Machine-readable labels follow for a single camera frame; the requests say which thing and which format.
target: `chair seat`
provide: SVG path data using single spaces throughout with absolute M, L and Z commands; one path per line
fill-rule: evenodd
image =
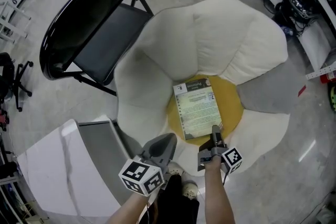
M 118 59 L 133 45 L 150 18 L 143 10 L 119 5 L 75 58 L 75 64 L 96 82 L 109 84 Z

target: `shoe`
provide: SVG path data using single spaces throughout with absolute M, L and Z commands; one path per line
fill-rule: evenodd
M 178 166 L 178 164 L 170 162 L 168 164 L 168 173 L 171 175 L 180 175 L 182 176 L 184 170 Z
M 198 186 L 194 183 L 187 183 L 182 187 L 182 195 L 190 200 L 195 199 L 198 193 Z

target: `human hand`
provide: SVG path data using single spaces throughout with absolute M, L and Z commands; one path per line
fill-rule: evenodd
M 220 170 L 222 163 L 222 158 L 218 155 L 214 156 L 209 163 L 205 163 L 205 171 L 215 171 Z

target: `polished floor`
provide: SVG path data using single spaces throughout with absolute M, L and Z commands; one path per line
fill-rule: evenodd
M 32 90 L 24 97 L 23 112 L 10 100 L 9 131 L 5 144 L 16 155 L 23 153 L 42 137 L 68 119 L 91 121 L 102 114 L 114 119 L 117 99 L 74 79 L 47 80 L 39 67 L 39 49 L 51 20 L 67 0 L 27 0 L 22 9 L 32 17 L 26 39 L 16 44 L 0 40 L 3 51 L 16 63 L 33 61 L 35 66 L 24 76 L 24 85 Z M 154 13 L 202 0 L 147 0 Z M 270 16 L 263 0 L 241 0 Z M 20 25 L 24 19 L 14 18 Z M 301 73 L 307 71 L 307 57 L 295 40 L 288 42 L 289 57 Z M 329 107 L 327 89 L 318 79 L 307 82 L 291 114 L 288 131 L 280 144 L 247 171 L 226 183 L 236 222 L 301 223 L 332 190 L 336 179 L 336 123 Z M 47 214 L 54 223 L 104 223 L 106 219 L 66 217 Z M 200 214 L 199 222 L 204 222 Z

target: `book cover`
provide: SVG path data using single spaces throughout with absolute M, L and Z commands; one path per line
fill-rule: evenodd
M 186 140 L 211 134 L 213 125 L 222 125 L 208 78 L 179 84 L 173 89 Z

